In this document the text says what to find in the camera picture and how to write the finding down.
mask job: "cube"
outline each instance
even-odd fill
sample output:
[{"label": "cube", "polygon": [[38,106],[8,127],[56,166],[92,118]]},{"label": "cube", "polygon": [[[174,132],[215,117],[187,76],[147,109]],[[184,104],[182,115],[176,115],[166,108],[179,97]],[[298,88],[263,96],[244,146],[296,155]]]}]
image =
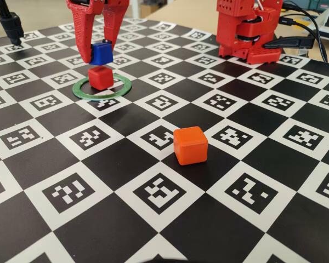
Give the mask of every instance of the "cube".
[{"label": "cube", "polygon": [[89,84],[97,90],[111,88],[114,84],[114,75],[109,67],[98,66],[88,70]]},{"label": "cube", "polygon": [[200,127],[178,129],[173,136],[174,152],[180,165],[207,160],[208,141]]}]

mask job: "orange cube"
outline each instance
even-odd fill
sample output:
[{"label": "orange cube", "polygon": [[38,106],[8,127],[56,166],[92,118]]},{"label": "orange cube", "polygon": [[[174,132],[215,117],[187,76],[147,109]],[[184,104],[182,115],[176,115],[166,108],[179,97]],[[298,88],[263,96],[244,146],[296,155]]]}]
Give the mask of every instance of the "orange cube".
[{"label": "orange cube", "polygon": [[180,165],[201,163],[207,160],[208,141],[200,127],[175,130],[174,152]]}]

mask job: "red cube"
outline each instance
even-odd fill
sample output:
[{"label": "red cube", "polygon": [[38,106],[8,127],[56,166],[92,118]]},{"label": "red cube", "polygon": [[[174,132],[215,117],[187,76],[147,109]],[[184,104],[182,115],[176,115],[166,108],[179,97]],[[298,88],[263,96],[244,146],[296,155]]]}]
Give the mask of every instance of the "red cube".
[{"label": "red cube", "polygon": [[98,66],[88,70],[89,83],[97,90],[105,90],[114,85],[112,69],[105,66]]}]

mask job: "plastic part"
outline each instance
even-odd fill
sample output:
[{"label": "plastic part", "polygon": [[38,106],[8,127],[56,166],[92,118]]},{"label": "plastic part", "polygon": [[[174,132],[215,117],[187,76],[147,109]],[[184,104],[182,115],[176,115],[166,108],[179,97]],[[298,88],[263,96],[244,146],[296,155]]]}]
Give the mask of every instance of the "plastic part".
[{"label": "plastic part", "polygon": [[201,163],[207,160],[208,140],[200,127],[175,130],[174,152],[180,165]]},{"label": "plastic part", "polygon": [[109,42],[100,42],[92,45],[91,65],[105,65],[114,60],[112,55],[112,44]]},{"label": "plastic part", "polygon": [[131,88],[132,88],[132,82],[121,75],[114,74],[115,79],[119,79],[120,81],[123,82],[123,88],[120,89],[119,91],[108,94],[108,95],[90,95],[86,94],[85,92],[82,91],[82,86],[89,81],[89,78],[84,78],[80,81],[78,81],[76,84],[73,85],[73,94],[77,96],[80,99],[85,99],[85,100],[93,100],[93,101],[100,101],[100,100],[111,100],[115,99],[117,97],[123,96],[127,94]]},{"label": "plastic part", "polygon": [[89,83],[97,90],[105,90],[114,84],[112,69],[98,66],[88,70]]}]

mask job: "cable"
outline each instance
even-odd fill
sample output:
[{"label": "cable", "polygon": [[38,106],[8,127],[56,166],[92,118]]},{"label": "cable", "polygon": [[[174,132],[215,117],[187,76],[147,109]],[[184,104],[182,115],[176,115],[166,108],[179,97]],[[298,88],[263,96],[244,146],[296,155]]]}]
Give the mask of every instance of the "cable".
[{"label": "cable", "polygon": [[301,13],[305,14],[306,16],[308,16],[310,18],[310,20],[313,22],[313,24],[314,24],[314,26],[316,28],[316,36],[317,36],[316,39],[318,41],[320,54],[321,54],[321,56],[323,58],[323,61],[324,62],[328,62],[328,56],[327,56],[325,47],[323,46],[322,40],[320,38],[319,27],[318,27],[318,24],[317,24],[316,20],[314,20],[313,16],[311,16],[309,13],[307,13],[302,8],[300,8],[300,7],[296,6],[296,5],[293,5],[293,4],[283,3],[282,8],[287,9],[287,10],[294,10],[294,11],[297,11],[297,12],[301,12]]}]

